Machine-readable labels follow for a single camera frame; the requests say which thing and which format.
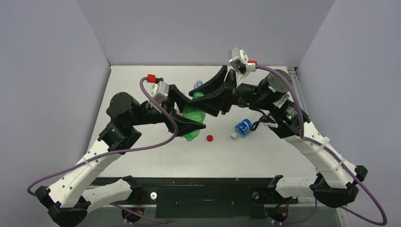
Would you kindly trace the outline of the green plastic bottle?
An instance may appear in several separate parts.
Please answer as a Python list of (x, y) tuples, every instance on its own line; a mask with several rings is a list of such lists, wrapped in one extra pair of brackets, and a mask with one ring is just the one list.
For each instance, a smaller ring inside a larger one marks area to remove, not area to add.
[[(197, 108), (190, 107), (190, 106), (187, 105), (184, 108), (183, 112), (182, 112), (182, 116), (187, 118), (187, 119), (199, 122), (199, 123), (204, 123), (204, 120), (205, 120), (205, 117), (206, 117), (206, 113), (203, 112), (202, 110), (199, 110)], [(193, 131), (191, 133), (188, 133), (188, 134), (184, 135), (183, 137), (188, 142), (191, 142), (196, 137), (198, 137), (199, 133), (200, 133), (200, 130), (196, 130), (196, 131)]]

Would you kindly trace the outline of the clear bluish bottle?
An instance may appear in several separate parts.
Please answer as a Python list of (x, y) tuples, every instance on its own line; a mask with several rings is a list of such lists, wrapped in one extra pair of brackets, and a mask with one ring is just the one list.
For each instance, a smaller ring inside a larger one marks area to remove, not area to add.
[(196, 83), (194, 84), (193, 88), (196, 89), (198, 87), (201, 87), (203, 85), (203, 82), (201, 80), (197, 80)]

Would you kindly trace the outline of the blue label small bottle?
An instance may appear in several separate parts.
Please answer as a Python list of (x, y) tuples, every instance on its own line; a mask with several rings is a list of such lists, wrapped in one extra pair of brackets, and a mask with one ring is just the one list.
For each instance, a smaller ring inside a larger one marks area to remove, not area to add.
[(230, 138), (236, 140), (247, 136), (251, 132), (253, 124), (262, 117), (259, 112), (252, 113), (241, 120), (235, 127), (234, 131), (230, 134)]

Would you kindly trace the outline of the red label clear bottle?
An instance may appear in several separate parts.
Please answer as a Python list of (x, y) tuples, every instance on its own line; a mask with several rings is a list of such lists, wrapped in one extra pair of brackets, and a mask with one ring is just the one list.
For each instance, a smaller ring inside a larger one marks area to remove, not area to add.
[(176, 113), (177, 113), (178, 115), (182, 116), (182, 114), (183, 114), (183, 109), (180, 108), (180, 107), (178, 106), (177, 103), (174, 104), (174, 109), (175, 109), (175, 111), (176, 111)]

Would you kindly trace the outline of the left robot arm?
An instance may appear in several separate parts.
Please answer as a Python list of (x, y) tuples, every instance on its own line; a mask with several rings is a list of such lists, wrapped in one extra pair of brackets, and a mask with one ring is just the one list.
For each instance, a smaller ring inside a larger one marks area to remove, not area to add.
[(141, 137), (137, 125), (164, 123), (173, 136), (184, 136), (204, 129), (201, 122), (185, 118), (174, 111), (174, 104), (185, 107), (188, 98), (182, 93), (172, 101), (150, 99), (139, 103), (126, 92), (114, 95), (106, 113), (110, 122), (92, 147), (75, 166), (58, 173), (60, 179), (35, 191), (36, 198), (47, 208), (51, 219), (61, 227), (75, 227), (90, 212), (117, 201), (136, 203), (142, 191), (132, 176), (90, 189), (90, 184), (114, 161), (127, 152)]

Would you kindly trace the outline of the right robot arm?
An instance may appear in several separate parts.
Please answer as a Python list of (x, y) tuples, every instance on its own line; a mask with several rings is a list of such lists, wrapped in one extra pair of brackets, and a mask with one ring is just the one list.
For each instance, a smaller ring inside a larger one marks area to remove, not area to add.
[(268, 111), (263, 116), (268, 127), (315, 167), (316, 174), (311, 176), (274, 177), (266, 190), (271, 201), (310, 197), (338, 208), (356, 199), (367, 169), (347, 161), (330, 145), (329, 139), (318, 132), (302, 110), (284, 72), (255, 62), (231, 70), (222, 66), (212, 79), (191, 90), (189, 95), (196, 93), (202, 96), (190, 102), (190, 106), (212, 116), (226, 114), (233, 105)]

